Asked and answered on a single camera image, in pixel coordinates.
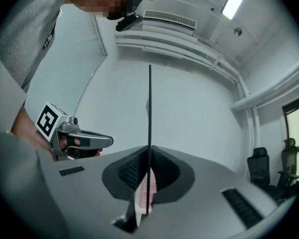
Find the person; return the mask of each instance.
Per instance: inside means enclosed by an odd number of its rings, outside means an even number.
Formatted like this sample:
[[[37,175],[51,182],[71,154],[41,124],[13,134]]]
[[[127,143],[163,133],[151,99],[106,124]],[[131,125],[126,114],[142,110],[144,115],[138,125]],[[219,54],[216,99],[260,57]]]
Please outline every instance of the person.
[[[121,18],[135,9],[133,0],[18,0],[0,26],[0,60],[25,92],[53,44],[60,8],[65,3],[109,19]],[[27,139],[35,148],[50,151],[47,140],[37,130],[24,106],[18,112],[11,132]],[[80,140],[76,138],[75,143],[80,145]],[[66,146],[66,137],[62,137],[60,148]]]

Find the hand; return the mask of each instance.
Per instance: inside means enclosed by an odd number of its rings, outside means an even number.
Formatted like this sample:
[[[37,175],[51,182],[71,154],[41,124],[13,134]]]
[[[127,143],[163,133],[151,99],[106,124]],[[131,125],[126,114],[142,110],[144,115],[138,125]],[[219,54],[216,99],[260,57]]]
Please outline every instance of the hand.
[[[30,144],[36,149],[45,149],[49,151],[52,159],[55,161],[55,156],[51,153],[48,141],[41,135],[30,119],[24,106],[21,107],[17,117],[14,120],[11,132],[21,138],[27,139]],[[75,143],[80,145],[80,139],[75,139]],[[66,137],[60,139],[60,148],[67,147]],[[100,156],[102,149],[97,150],[95,156]]]
[[[62,149],[64,149],[64,148],[66,148],[67,146],[68,146],[68,143],[67,143],[67,141],[66,141],[66,136],[65,135],[62,135],[62,136],[60,136],[60,138],[59,138],[59,143],[60,143],[60,149],[62,150]],[[75,142],[75,144],[76,145],[81,145],[81,142],[80,142],[80,139],[79,138],[75,138],[74,139],[74,142]],[[101,154],[100,154],[100,152],[102,152],[103,151],[103,149],[98,149],[97,150],[97,152],[95,153],[95,156],[97,157],[97,156],[100,156]]]

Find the gray shirt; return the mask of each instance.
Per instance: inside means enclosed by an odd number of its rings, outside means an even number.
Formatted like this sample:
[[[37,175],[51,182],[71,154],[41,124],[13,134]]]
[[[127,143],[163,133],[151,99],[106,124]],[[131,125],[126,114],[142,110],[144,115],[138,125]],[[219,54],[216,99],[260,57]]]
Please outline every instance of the gray shirt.
[[[0,27],[0,60],[27,92],[30,81],[54,40],[65,0],[18,0]]]

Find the pink object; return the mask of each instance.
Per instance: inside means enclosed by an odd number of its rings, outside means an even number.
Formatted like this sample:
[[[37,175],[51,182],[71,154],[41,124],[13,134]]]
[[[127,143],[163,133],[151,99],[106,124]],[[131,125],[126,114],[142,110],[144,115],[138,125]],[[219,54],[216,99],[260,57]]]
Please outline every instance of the pink object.
[[[156,181],[155,181],[155,176],[152,170],[150,170],[150,184],[149,184],[149,208],[151,207],[151,203],[153,201],[153,195],[156,193]],[[140,207],[141,208],[146,208],[146,183],[145,180],[142,181],[142,186],[141,186],[141,202],[140,202]]]

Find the air conditioning vent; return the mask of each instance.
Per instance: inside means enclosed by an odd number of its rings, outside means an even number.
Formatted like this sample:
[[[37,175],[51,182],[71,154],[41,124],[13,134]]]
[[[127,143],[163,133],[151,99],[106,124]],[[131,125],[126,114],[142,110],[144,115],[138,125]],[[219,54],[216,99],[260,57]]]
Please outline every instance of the air conditioning vent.
[[[197,24],[196,21],[191,20],[189,18],[185,18],[176,14],[157,11],[157,10],[146,10],[144,14],[144,18],[169,21],[183,26],[187,26],[194,30],[196,29],[196,24]]]

